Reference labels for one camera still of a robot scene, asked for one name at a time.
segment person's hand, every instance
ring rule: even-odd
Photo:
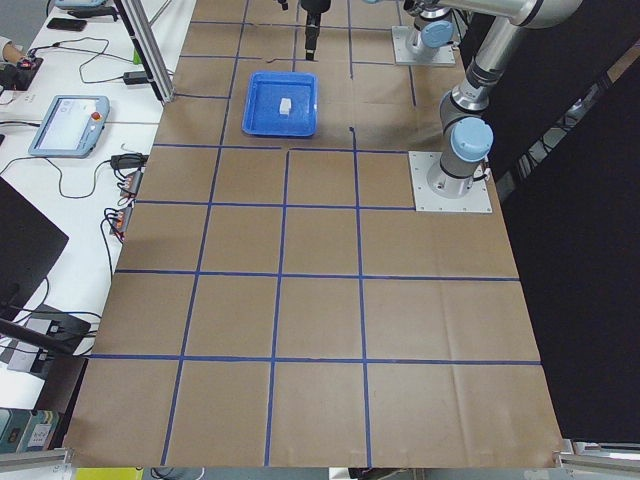
[[[7,62],[18,63],[24,57],[24,53],[14,47],[12,43],[7,43],[2,49],[2,56]]]

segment black monitor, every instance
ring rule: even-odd
[[[0,334],[43,350],[73,353],[88,330],[86,322],[73,319],[73,330],[80,332],[73,336],[76,342],[38,333],[13,322],[49,274],[68,241],[69,237],[53,222],[0,178]]]

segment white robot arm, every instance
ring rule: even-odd
[[[378,3],[384,0],[364,0]],[[445,140],[440,162],[427,176],[437,194],[447,198],[464,196],[473,184],[477,166],[493,143],[491,128],[479,117],[489,106],[489,93],[498,83],[513,53],[530,28],[562,23],[582,0],[406,0],[404,9],[414,17],[441,16],[448,8],[461,8],[498,18],[469,68],[465,78],[448,92],[440,105]]]

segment yellow object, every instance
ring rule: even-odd
[[[135,468],[79,468],[76,480],[141,480],[142,469]]]

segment white mounting plate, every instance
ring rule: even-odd
[[[440,161],[440,152],[409,152],[411,167],[411,184],[413,199],[417,212],[438,213],[493,213],[487,184],[484,180],[473,183],[471,190],[462,198],[444,198],[431,190],[427,184],[427,172],[431,166]],[[482,175],[482,167],[478,167],[475,176]]]
[[[453,67],[456,59],[453,56],[453,49],[449,45],[440,47],[437,52],[425,51],[420,55],[415,55],[407,49],[406,38],[409,29],[414,27],[396,26],[391,27],[393,37],[393,51],[396,54],[397,65],[431,65],[434,67]]]

